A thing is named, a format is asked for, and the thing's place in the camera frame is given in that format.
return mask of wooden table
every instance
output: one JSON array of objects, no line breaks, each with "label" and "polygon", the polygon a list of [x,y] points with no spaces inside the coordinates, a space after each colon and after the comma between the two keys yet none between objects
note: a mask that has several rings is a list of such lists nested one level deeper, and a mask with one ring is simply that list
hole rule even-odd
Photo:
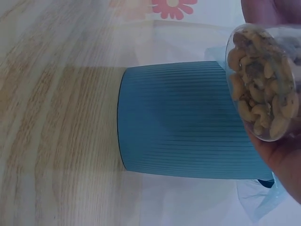
[{"label": "wooden table", "polygon": [[125,172],[116,116],[120,56],[151,23],[123,26],[127,4],[111,6],[0,2],[1,226],[139,225],[141,176]]}]

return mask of blue cup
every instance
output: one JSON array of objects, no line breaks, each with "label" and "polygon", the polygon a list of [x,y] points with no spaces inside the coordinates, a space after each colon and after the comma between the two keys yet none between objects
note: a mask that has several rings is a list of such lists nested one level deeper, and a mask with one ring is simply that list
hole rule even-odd
[{"label": "blue cup", "polygon": [[272,179],[215,62],[128,68],[118,138],[129,171],[190,178]]}]

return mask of cashew nut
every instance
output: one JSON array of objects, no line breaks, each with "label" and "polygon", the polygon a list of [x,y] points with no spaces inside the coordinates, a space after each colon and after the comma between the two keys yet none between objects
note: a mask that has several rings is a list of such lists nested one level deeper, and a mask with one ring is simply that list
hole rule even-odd
[{"label": "cashew nut", "polygon": [[253,100],[260,104],[264,103],[264,92],[262,90],[259,90],[254,83],[251,83],[249,85],[249,90]]},{"label": "cashew nut", "polygon": [[233,86],[232,99],[233,100],[239,100],[239,98],[245,92],[245,84],[242,81],[239,74],[230,75],[230,80],[231,80],[232,86]]},{"label": "cashew nut", "polygon": [[260,136],[261,134],[263,134],[263,131],[264,131],[264,128],[263,126],[260,124],[260,118],[258,118],[254,125],[253,125],[253,131],[254,131],[254,134]]},{"label": "cashew nut", "polygon": [[263,90],[264,86],[265,86],[265,83],[266,83],[266,80],[263,76],[260,76],[259,78],[254,79],[254,83],[257,85],[258,89]]},{"label": "cashew nut", "polygon": [[228,54],[228,65],[232,70],[239,72],[240,70],[240,59],[246,55],[246,52],[242,49],[231,49]]},{"label": "cashew nut", "polygon": [[251,77],[249,74],[246,73],[246,67],[251,64],[254,60],[251,59],[250,57],[248,56],[245,56],[243,57],[241,60],[240,60],[240,64],[241,64],[241,70],[242,70],[242,79],[244,81],[245,84],[248,84],[251,82]]},{"label": "cashew nut", "polygon": [[254,107],[256,105],[256,102],[253,99],[249,100],[250,107]]},{"label": "cashew nut", "polygon": [[274,75],[274,70],[269,62],[267,62],[264,66],[264,77],[267,79],[271,78]]},{"label": "cashew nut", "polygon": [[278,114],[277,116],[275,116],[269,129],[270,137],[272,139],[280,138],[286,132],[288,124],[289,120],[284,118],[282,114]]},{"label": "cashew nut", "polygon": [[280,111],[284,117],[290,119],[298,116],[299,98],[295,92],[291,92],[284,98],[284,103],[280,103]]},{"label": "cashew nut", "polygon": [[272,100],[272,110],[273,115],[276,117],[278,114],[280,114],[280,103],[279,103],[279,96],[274,96]]},{"label": "cashew nut", "polygon": [[271,87],[271,82],[273,81],[273,79],[268,79],[265,85],[265,89],[264,89],[264,98],[266,101],[271,101],[273,99],[273,97],[275,96],[275,92]]},{"label": "cashew nut", "polygon": [[238,102],[238,113],[240,117],[245,121],[256,121],[256,116],[251,112],[250,107],[245,100],[240,100]]},{"label": "cashew nut", "polygon": [[292,82],[282,80],[273,80],[270,83],[270,87],[276,94],[288,94],[294,89]]},{"label": "cashew nut", "polygon": [[260,116],[260,125],[268,129],[271,124],[271,119],[267,112],[266,105],[256,105],[252,108],[252,113]]}]

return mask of nut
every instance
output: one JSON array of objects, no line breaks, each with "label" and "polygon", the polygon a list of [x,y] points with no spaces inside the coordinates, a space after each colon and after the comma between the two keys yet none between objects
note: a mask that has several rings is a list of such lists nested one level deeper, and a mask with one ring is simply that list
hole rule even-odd
[{"label": "nut", "polygon": [[288,119],[298,116],[299,98],[295,92],[291,92],[280,102],[280,111]]},{"label": "nut", "polygon": [[280,114],[280,103],[279,103],[279,96],[276,95],[273,98],[272,101],[272,110],[273,110],[273,115],[276,117],[278,114]]},{"label": "nut", "polygon": [[251,97],[253,100],[255,100],[257,103],[263,104],[264,103],[264,92],[256,86],[256,84],[251,83],[249,85],[249,90]]},{"label": "nut", "polygon": [[266,105],[256,105],[252,108],[252,113],[260,116],[260,125],[268,129],[271,124]]},{"label": "nut", "polygon": [[254,126],[253,126],[253,131],[254,131],[254,134],[260,136],[261,134],[263,134],[263,131],[264,131],[264,127],[260,124],[260,118],[258,118],[255,123],[254,123]]},{"label": "nut", "polygon": [[264,66],[264,77],[267,79],[271,78],[274,75],[274,70],[269,62],[267,62]]},{"label": "nut", "polygon": [[228,54],[228,65],[229,68],[234,70],[235,72],[240,71],[240,59],[246,55],[246,52],[242,49],[231,49]]},{"label": "nut", "polygon": [[248,103],[245,100],[238,102],[238,113],[240,117],[247,122],[256,121],[256,116],[251,112]]},{"label": "nut", "polygon": [[285,134],[288,128],[289,120],[282,116],[282,114],[278,114],[275,116],[272,121],[271,127],[269,129],[269,135],[272,139],[278,139],[283,134]]},{"label": "nut", "polygon": [[233,34],[233,43],[238,47],[246,51],[247,55],[251,57],[258,56],[258,51],[250,39],[253,34],[251,29],[244,29],[242,32],[236,32]]},{"label": "nut", "polygon": [[253,99],[249,100],[250,107],[254,107],[256,105],[256,102]]},{"label": "nut", "polygon": [[241,64],[241,72],[242,72],[242,79],[244,81],[245,84],[248,84],[252,81],[252,78],[251,78],[251,74],[247,74],[246,72],[246,68],[248,65],[250,65],[254,60],[251,59],[250,57],[248,56],[245,56],[243,57],[241,60],[240,60],[240,64]]},{"label": "nut", "polygon": [[230,80],[233,86],[232,99],[239,100],[245,92],[245,84],[239,74],[230,75]]},{"label": "nut", "polygon": [[293,89],[293,83],[290,81],[279,81],[279,80],[273,80],[270,83],[271,89],[276,93],[276,94],[288,94],[290,93]]}]

